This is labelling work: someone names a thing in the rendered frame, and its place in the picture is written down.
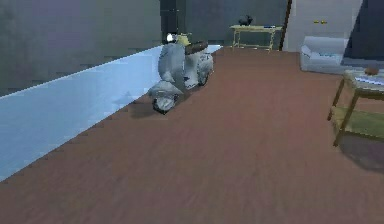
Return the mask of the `grey motor scooter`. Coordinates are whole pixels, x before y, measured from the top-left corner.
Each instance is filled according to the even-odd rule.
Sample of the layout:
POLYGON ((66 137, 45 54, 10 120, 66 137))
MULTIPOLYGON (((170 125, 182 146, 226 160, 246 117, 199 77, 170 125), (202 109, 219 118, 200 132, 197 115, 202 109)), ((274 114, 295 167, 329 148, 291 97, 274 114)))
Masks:
POLYGON ((158 59, 160 80, 149 89, 155 111, 165 115, 180 95, 205 86, 214 71, 207 41, 190 42, 184 33, 168 33, 158 59))

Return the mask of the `yellow side table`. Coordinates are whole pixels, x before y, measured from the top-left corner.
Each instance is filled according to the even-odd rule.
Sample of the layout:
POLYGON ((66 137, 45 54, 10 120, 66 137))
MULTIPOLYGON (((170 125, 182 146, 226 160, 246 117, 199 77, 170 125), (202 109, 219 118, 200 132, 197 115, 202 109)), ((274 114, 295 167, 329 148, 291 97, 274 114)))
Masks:
POLYGON ((232 25, 230 29, 233 30, 233 40, 232 40, 232 48, 240 48, 240 47, 249 47, 249 44, 241 43, 241 34, 242 33, 268 33, 270 35, 270 40, 268 45, 254 45, 254 48, 264 48, 267 51, 271 51, 274 46, 274 37, 277 31, 281 31, 281 26, 276 26, 275 29, 265 29, 263 26, 257 25, 249 25, 249 26, 241 26, 241 25, 232 25))

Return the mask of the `white sofa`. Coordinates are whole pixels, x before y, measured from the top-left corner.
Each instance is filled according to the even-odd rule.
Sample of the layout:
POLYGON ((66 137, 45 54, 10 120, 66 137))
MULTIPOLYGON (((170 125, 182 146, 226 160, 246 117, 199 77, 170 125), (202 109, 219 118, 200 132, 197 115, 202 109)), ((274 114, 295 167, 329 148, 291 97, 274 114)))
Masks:
POLYGON ((384 52, 375 44, 351 38, 306 36, 300 49, 300 69, 307 72, 339 74, 366 68, 384 72, 384 52))

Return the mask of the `wooden coffee table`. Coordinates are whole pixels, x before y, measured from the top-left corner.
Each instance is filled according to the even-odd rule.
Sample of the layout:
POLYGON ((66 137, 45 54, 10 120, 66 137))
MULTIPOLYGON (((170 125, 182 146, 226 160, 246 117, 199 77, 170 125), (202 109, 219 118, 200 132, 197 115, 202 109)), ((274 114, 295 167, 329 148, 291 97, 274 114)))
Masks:
MULTIPOLYGON (((332 122, 335 129, 335 139, 333 141, 335 147, 339 145, 345 135, 384 140, 384 112, 369 112, 356 108, 359 99, 384 102, 384 86, 356 81, 356 76, 371 75, 366 75, 364 71, 346 70, 329 110, 327 120, 332 122), (353 94, 349 105, 342 107, 338 106, 338 102, 345 85, 353 90, 353 94)), ((372 76, 384 77, 384 73, 372 76)))

